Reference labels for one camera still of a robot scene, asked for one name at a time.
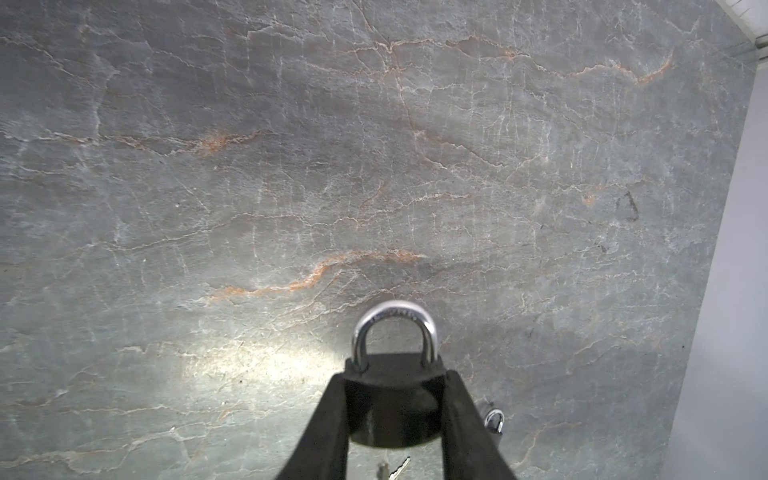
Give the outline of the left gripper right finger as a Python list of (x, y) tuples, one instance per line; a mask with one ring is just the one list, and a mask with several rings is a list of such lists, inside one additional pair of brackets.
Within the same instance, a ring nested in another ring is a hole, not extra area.
[(516, 479), (454, 370), (445, 375), (441, 424), (444, 479)]

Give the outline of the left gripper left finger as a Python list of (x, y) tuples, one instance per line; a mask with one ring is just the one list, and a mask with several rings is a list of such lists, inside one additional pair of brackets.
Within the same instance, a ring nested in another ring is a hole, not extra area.
[(344, 480), (349, 448), (348, 408), (341, 373), (331, 377), (280, 480)]

